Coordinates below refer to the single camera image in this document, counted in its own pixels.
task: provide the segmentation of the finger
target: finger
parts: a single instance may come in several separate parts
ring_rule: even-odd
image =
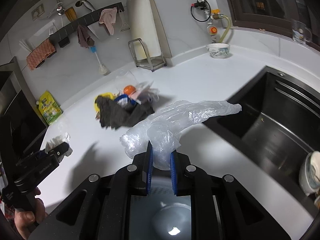
[[[42,200],[40,198],[36,198],[36,221],[38,224],[42,222],[45,218],[45,208]]]
[[[33,191],[35,193],[35,196],[40,195],[41,191],[39,190],[38,187],[35,188],[35,190]]]
[[[23,239],[28,239],[30,236],[30,231],[28,226],[32,225],[35,222],[35,215],[31,212],[15,212],[14,214],[14,223],[19,234]]]

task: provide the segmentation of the kitchen sink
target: kitchen sink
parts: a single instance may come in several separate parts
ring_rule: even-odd
[[[299,186],[299,170],[309,152],[320,150],[320,94],[271,67],[265,67],[228,102],[238,114],[204,122],[281,184],[313,216],[314,194]]]

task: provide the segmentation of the countertop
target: countertop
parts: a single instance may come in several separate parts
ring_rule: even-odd
[[[268,61],[259,59],[255,52],[252,52],[255,53],[252,57],[248,53],[238,53],[236,49],[231,52],[233,55],[227,59],[213,59],[209,54],[203,54],[155,72],[141,68],[133,68],[131,72],[138,82],[153,81],[152,87],[160,90],[160,101],[154,104],[155,111],[177,100],[226,100],[268,64]],[[47,130],[42,148],[46,141],[68,132],[73,149],[72,155],[65,157],[60,166],[39,185],[40,197],[49,212],[90,174],[107,176],[132,162],[119,141],[128,128],[103,129],[95,120],[94,98],[105,92],[117,92],[116,82],[107,82],[83,95]],[[275,180],[204,125],[193,125],[182,133],[181,147],[177,150],[187,154],[192,164],[214,176],[232,174],[292,240],[303,235],[313,218]]]

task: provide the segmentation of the yellow pouch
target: yellow pouch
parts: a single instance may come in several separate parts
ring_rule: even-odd
[[[104,93],[104,94],[97,95],[96,98],[94,99],[94,109],[96,110],[96,112],[100,111],[100,109],[99,109],[99,107],[97,106],[97,103],[96,103],[96,100],[97,100],[98,96],[102,96],[104,98],[110,98],[111,100],[114,100],[115,98],[117,98],[117,96],[115,94],[113,94],[113,93]]]
[[[48,125],[52,124],[62,114],[61,109],[48,91],[44,92],[39,99],[39,111]]]

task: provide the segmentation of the rag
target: rag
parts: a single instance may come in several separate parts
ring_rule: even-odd
[[[94,46],[94,40],[88,34],[88,28],[78,25],[77,28],[78,42],[81,47],[88,48]]]
[[[30,70],[38,67],[48,56],[56,52],[56,48],[51,44],[49,39],[43,41],[28,56],[27,63]]]
[[[155,112],[150,102],[136,104],[131,108],[122,108],[117,102],[102,96],[98,96],[95,102],[100,109],[101,127],[106,128],[133,127]]]
[[[113,35],[115,30],[113,29],[113,24],[116,23],[116,14],[117,14],[117,8],[111,8],[111,9],[104,9],[101,12],[99,23],[105,24],[110,35]]]

